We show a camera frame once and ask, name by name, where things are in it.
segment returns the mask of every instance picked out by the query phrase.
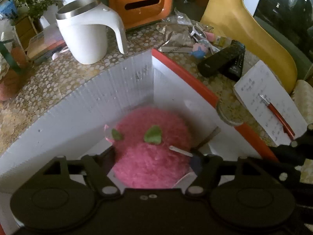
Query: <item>pen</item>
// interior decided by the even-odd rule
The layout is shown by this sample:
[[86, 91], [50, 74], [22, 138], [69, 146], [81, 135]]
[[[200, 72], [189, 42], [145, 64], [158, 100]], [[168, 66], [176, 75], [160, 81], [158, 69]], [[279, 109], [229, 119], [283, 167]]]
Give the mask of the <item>pen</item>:
[[278, 110], [274, 107], [274, 105], [264, 96], [259, 95], [262, 99], [262, 101], [265, 103], [265, 105], [268, 107], [268, 109], [277, 117], [277, 119], [281, 122], [283, 125], [284, 132], [286, 132], [291, 139], [291, 141], [294, 140], [295, 133], [290, 127], [289, 124], [287, 124], [286, 120], [281, 116], [281, 114], [278, 112]]

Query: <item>black remote control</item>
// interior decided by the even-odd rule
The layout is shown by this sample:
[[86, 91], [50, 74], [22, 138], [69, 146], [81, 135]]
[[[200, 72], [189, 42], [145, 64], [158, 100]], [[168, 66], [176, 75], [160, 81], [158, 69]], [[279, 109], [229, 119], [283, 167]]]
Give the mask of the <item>black remote control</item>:
[[239, 41], [232, 40], [230, 46], [201, 61], [198, 64], [198, 70], [204, 77], [210, 77], [217, 71], [220, 71], [226, 73], [225, 76], [227, 77], [228, 74], [235, 73], [236, 76], [234, 78], [239, 79], [244, 57], [245, 46]]

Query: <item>table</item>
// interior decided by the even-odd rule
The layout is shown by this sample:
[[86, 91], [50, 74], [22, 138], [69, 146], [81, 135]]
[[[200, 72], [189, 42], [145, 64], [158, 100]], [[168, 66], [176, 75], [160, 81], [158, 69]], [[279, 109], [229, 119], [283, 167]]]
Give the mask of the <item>table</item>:
[[[164, 38], [153, 25], [138, 28], [126, 35], [129, 42], [129, 52], [126, 55], [119, 53], [115, 36], [110, 31], [107, 54], [99, 62], [83, 65], [67, 51], [54, 61], [49, 59], [34, 66], [33, 75], [16, 98], [0, 104], [0, 153], [6, 151], [40, 116], [80, 85], [128, 57], [158, 47], [163, 43]], [[188, 70], [220, 98], [220, 111], [227, 121], [234, 124], [248, 123], [268, 145], [273, 145], [263, 128], [237, 100], [233, 93], [235, 82], [221, 74], [210, 78], [202, 77], [196, 66], [199, 61], [189, 54], [166, 53], [166, 55]], [[258, 60], [247, 51], [244, 71]]]

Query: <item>glass window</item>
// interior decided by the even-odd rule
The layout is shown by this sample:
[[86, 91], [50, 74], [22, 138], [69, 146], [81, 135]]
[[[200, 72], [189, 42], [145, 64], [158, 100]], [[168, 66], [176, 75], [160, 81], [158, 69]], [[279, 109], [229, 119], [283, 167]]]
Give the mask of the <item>glass window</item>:
[[313, 0], [260, 0], [256, 21], [293, 56], [298, 78], [313, 62]]

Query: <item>pink plush ball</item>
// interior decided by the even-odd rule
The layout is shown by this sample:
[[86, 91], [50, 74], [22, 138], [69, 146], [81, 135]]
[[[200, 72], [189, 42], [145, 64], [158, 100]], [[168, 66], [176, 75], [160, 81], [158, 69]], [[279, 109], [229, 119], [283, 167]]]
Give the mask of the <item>pink plush ball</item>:
[[[162, 130], [159, 145], [144, 142], [153, 125]], [[115, 176], [131, 188], [171, 188], [189, 169], [189, 157], [170, 150], [175, 146], [190, 151], [191, 136], [175, 113], [153, 107], [133, 110], [115, 127], [123, 140], [114, 141]]]

